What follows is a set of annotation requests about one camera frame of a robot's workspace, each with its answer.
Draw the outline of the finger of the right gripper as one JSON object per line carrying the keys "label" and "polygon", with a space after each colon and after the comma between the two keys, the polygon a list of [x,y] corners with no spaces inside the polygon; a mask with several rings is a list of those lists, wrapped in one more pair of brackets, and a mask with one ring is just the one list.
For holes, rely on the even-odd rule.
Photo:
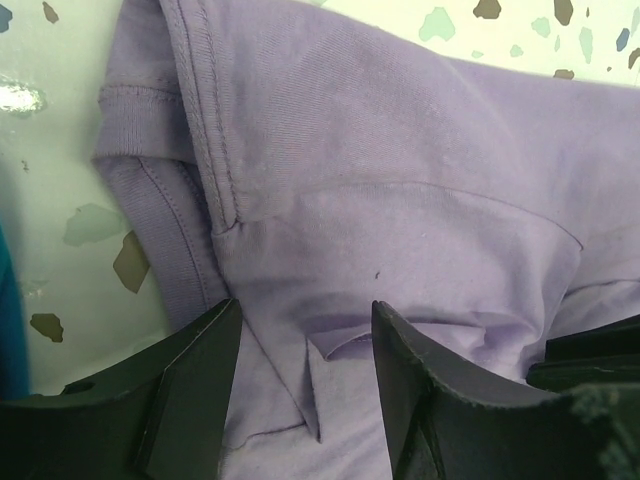
{"label": "finger of the right gripper", "polygon": [[544,359],[533,364],[526,382],[562,392],[583,384],[639,381],[639,317],[546,342]]}

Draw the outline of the purple t-shirt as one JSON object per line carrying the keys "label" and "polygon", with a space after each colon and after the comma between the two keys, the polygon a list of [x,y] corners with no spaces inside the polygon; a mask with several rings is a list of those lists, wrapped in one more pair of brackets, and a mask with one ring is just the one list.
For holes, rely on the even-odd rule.
{"label": "purple t-shirt", "polygon": [[639,311],[639,93],[295,1],[127,1],[95,164],[181,328],[245,316],[224,479],[387,479],[371,305],[522,381]]}

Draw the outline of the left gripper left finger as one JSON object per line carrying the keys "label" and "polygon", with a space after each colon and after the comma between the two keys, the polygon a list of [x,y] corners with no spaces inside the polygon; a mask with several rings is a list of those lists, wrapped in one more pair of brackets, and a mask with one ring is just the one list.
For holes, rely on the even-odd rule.
{"label": "left gripper left finger", "polygon": [[218,478],[242,320],[224,300],[57,396],[2,402],[2,478]]}

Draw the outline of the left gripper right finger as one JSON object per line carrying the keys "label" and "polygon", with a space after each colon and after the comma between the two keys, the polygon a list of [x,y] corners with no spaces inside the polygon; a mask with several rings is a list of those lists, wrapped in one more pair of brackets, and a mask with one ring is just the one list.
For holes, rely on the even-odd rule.
{"label": "left gripper right finger", "polygon": [[635,479],[639,381],[552,392],[489,372],[372,306],[383,422],[397,479]]}

